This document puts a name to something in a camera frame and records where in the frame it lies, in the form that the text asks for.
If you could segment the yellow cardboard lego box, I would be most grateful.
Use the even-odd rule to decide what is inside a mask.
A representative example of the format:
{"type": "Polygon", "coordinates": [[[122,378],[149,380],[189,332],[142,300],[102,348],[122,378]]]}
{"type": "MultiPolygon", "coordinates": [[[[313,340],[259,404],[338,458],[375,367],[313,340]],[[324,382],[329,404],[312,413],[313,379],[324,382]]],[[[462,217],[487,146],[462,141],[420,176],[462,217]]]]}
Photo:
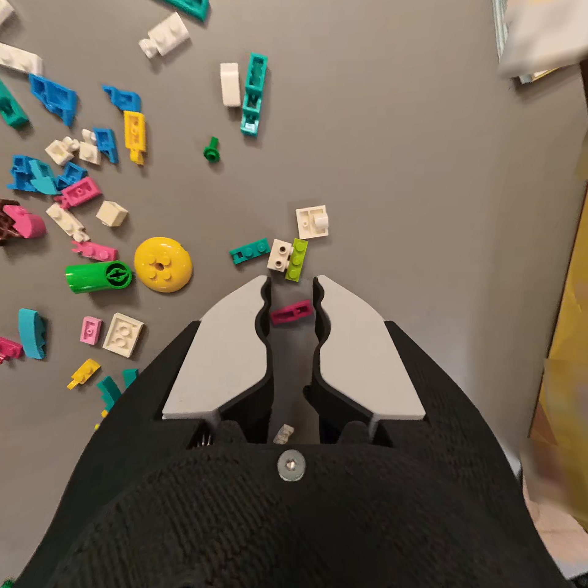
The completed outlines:
{"type": "Polygon", "coordinates": [[[530,438],[587,459],[587,198],[584,199],[555,331],[543,365],[530,438]]]}

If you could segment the magenta lego brick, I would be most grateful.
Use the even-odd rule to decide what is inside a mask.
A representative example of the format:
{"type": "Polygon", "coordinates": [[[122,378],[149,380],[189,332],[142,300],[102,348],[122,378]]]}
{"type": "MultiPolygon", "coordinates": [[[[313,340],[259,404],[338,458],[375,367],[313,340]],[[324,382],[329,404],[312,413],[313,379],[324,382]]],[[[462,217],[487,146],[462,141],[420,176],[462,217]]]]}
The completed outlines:
{"type": "Polygon", "coordinates": [[[280,326],[313,316],[313,313],[312,301],[306,299],[272,311],[270,319],[273,326],[280,326]]]}

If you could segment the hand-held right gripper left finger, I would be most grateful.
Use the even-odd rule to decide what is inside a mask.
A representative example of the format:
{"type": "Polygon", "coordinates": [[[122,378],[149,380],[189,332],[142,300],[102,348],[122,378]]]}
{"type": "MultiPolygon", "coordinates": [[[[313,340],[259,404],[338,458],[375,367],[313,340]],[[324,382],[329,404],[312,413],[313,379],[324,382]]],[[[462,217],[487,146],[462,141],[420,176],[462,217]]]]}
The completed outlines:
{"type": "Polygon", "coordinates": [[[197,418],[215,427],[222,411],[268,374],[258,318],[267,307],[268,276],[258,276],[205,313],[162,409],[165,420],[197,418]]]}

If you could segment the lime green lego plate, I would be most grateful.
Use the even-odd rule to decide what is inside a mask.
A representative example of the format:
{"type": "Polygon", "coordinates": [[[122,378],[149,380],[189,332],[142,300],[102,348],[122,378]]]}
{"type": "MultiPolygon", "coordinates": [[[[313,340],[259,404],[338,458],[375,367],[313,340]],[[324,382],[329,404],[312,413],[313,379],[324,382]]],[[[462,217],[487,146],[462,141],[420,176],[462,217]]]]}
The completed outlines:
{"type": "Polygon", "coordinates": [[[292,251],[290,253],[289,265],[285,272],[285,279],[292,282],[299,282],[302,273],[303,263],[308,247],[308,241],[303,239],[294,239],[292,251]]]}

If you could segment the pile of loose lego pieces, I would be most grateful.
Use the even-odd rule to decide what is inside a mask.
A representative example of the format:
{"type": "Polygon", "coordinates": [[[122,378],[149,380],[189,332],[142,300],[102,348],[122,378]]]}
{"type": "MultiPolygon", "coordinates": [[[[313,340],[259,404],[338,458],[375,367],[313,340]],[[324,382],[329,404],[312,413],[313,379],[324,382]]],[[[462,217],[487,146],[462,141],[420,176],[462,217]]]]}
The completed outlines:
{"type": "Polygon", "coordinates": [[[1,122],[1,197],[42,218],[1,247],[1,336],[36,311],[45,358],[1,364],[1,438],[89,435],[107,414],[96,383],[143,368],[184,326],[257,275],[295,302],[302,280],[267,268],[298,237],[286,188],[301,99],[284,82],[309,49],[312,2],[211,1],[206,22],[162,1],[10,1],[1,43],[73,90],[72,123],[1,81],[29,122],[1,122]]]}

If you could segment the stack of instruction booklets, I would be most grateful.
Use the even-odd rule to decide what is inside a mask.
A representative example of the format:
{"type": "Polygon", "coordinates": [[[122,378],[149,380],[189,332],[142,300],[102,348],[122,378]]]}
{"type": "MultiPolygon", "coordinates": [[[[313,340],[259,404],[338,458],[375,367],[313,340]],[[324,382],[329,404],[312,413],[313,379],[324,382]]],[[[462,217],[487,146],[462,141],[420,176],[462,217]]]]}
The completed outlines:
{"type": "Polygon", "coordinates": [[[532,83],[587,57],[587,1],[492,1],[498,75],[532,83]]]}

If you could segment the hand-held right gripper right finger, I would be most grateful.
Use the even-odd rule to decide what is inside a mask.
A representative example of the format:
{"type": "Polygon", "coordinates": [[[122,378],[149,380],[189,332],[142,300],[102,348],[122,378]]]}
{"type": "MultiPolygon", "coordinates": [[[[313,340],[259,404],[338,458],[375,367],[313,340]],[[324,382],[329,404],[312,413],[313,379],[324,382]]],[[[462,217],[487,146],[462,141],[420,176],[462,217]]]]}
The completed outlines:
{"type": "Polygon", "coordinates": [[[318,346],[313,357],[312,406],[342,430],[361,421],[422,421],[425,409],[385,320],[331,278],[313,282],[318,346]]]}

